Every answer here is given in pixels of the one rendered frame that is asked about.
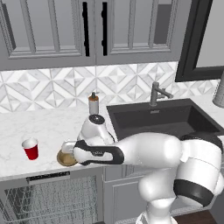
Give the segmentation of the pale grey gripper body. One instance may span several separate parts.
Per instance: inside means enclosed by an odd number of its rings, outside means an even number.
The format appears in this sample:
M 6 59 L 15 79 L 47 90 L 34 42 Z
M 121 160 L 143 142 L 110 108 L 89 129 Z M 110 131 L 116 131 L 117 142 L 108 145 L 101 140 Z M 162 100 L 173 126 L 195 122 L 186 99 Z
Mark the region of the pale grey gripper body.
M 72 154 L 75 144 L 75 141 L 66 140 L 61 145 L 61 151 L 66 154 Z

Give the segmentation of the tan brown bowl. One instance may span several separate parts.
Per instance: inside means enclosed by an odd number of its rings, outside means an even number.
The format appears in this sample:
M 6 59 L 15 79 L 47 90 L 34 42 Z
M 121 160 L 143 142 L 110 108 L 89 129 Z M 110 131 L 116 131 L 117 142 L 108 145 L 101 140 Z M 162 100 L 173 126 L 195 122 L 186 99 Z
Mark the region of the tan brown bowl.
M 73 166 L 77 164 L 77 161 L 71 154 L 63 153 L 62 150 L 57 154 L 57 161 L 63 166 Z

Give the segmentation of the grey dishwasher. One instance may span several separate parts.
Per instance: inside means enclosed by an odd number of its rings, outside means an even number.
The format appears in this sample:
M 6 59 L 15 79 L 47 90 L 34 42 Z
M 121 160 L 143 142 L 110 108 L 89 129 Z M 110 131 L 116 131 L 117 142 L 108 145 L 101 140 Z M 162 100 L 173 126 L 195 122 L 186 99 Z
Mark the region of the grey dishwasher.
M 95 177 L 96 182 L 95 185 L 97 191 L 97 212 L 98 212 L 98 221 L 95 224 L 102 224 L 103 223 L 102 170 L 100 168 L 95 168 L 93 170 L 61 171 L 50 174 L 30 176 L 26 178 L 0 181 L 0 224 L 4 224 L 2 209 L 4 207 L 4 202 L 6 199 L 6 192 L 5 192 L 6 190 L 23 186 L 33 186 L 37 184 L 61 181 L 65 179 L 79 179 L 84 177 Z

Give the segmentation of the red plastic cup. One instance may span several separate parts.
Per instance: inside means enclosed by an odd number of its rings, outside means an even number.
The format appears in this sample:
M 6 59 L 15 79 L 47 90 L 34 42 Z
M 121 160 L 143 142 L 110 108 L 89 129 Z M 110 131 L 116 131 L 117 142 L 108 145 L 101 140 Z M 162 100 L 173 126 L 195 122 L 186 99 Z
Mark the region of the red plastic cup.
M 39 156 L 38 140 L 36 138 L 29 138 L 22 142 L 22 147 L 26 156 L 30 160 L 35 160 Z

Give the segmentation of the grey lower cupboard door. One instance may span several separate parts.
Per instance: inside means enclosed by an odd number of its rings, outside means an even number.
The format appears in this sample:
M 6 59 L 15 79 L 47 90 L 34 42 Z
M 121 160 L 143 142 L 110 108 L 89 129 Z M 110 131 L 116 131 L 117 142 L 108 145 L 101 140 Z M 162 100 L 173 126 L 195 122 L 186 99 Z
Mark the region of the grey lower cupboard door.
M 146 202 L 138 192 L 138 181 L 151 172 L 137 165 L 111 165 L 104 168 L 104 222 L 135 224 Z

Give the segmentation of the grey cupboard door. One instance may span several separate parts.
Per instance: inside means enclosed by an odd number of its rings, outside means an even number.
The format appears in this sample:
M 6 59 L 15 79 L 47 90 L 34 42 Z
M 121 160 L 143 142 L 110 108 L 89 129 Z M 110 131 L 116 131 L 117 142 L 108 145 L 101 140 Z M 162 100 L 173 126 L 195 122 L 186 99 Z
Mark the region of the grey cupboard door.
M 102 53 L 102 2 L 108 3 L 108 55 Z M 96 64 L 177 61 L 192 0 L 95 0 Z
M 137 165 L 111 165 L 104 168 L 104 222 L 135 224 L 146 202 L 138 192 L 138 181 L 151 172 Z
M 82 3 L 87 2 L 89 57 Z M 95 63 L 93 0 L 0 0 L 0 71 Z

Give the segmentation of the grey upper cupboard door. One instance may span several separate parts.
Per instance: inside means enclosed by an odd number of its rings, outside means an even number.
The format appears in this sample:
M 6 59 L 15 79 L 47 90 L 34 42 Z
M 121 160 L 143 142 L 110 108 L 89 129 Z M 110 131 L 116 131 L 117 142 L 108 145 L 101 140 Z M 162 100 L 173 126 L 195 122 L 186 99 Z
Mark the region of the grey upper cupboard door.
M 87 2 L 89 57 L 82 3 Z M 95 63 L 93 0 L 0 0 L 0 71 Z
M 102 2 L 108 3 L 108 55 L 102 53 Z M 96 64 L 177 61 L 192 0 L 95 0 Z

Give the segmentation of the soap dispenser with brown collar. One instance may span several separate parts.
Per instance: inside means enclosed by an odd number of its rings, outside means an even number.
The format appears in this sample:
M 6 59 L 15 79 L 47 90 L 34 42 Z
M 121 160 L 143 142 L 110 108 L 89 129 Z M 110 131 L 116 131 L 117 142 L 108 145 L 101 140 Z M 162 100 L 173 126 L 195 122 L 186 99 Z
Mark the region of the soap dispenser with brown collar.
M 99 113 L 99 97 L 93 92 L 88 97 L 88 107 L 89 107 L 89 114 L 94 115 Z

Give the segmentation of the dark grey sink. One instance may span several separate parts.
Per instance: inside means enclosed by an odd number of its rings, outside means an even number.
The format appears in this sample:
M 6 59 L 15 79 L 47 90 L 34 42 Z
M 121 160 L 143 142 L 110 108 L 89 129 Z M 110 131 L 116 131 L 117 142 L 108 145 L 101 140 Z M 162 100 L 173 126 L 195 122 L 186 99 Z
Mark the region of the dark grey sink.
M 157 132 L 182 137 L 205 131 L 224 135 L 210 115 L 191 99 L 159 101 L 155 107 L 148 102 L 107 106 L 117 140 L 142 132 Z

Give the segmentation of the grey metal tap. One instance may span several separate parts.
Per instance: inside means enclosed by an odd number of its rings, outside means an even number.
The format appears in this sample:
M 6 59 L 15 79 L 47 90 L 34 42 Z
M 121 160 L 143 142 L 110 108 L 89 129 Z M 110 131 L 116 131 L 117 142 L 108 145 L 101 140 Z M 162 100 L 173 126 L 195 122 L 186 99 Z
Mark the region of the grey metal tap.
M 164 88 L 159 87 L 159 83 L 154 81 L 152 83 L 151 96 L 150 96 L 150 105 L 155 107 L 157 105 L 157 99 L 165 98 L 171 99 L 172 94 L 165 91 Z

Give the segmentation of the grey textured cylinder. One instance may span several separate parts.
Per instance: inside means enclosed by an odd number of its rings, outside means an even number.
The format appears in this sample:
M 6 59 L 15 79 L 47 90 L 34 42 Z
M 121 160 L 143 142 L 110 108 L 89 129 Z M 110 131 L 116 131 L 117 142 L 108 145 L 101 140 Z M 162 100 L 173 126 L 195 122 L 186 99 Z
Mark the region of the grey textured cylinder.
M 217 107 L 224 108 L 224 80 L 221 79 L 218 87 L 216 88 L 213 104 Z

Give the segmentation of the black window frame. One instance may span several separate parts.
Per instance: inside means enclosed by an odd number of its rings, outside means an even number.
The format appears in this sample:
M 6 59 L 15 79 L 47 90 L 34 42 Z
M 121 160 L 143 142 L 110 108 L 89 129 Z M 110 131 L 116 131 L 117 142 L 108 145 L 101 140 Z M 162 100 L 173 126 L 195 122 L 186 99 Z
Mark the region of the black window frame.
M 224 66 L 196 67 L 213 1 L 192 0 L 176 82 L 218 80 L 224 73 Z

